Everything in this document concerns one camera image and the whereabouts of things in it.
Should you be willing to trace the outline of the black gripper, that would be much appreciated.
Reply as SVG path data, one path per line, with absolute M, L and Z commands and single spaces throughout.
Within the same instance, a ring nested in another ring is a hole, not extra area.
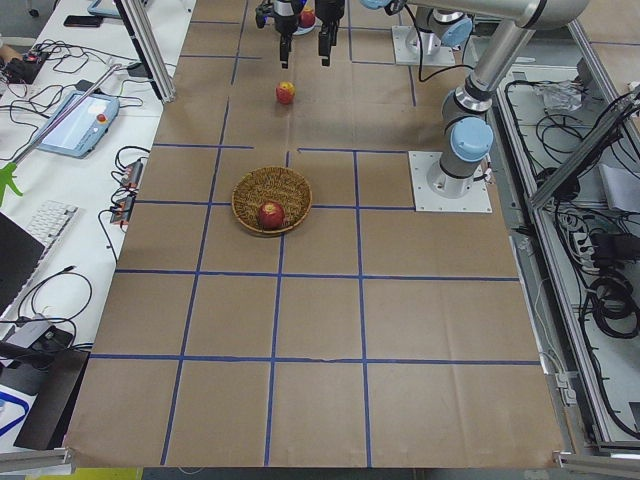
M 289 54 L 293 37 L 293 28 L 300 25 L 303 10 L 308 1 L 261 1 L 255 8 L 255 23 L 263 28 L 269 18 L 277 25 L 280 35 L 279 54 L 283 69 L 289 66 Z M 323 23 L 318 35 L 318 55 L 321 65 L 331 65 L 331 51 L 337 44 L 338 23 L 345 13 L 344 1 L 313 1 L 315 15 Z

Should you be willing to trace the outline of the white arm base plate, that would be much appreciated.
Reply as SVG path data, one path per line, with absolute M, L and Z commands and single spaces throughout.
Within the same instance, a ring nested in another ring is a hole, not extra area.
M 416 212 L 493 212 L 485 171 L 479 165 L 467 179 L 447 175 L 440 165 L 440 152 L 409 151 L 409 171 Z
M 448 67 L 455 64 L 452 48 L 442 46 L 432 32 L 412 26 L 393 26 L 391 35 L 396 65 Z

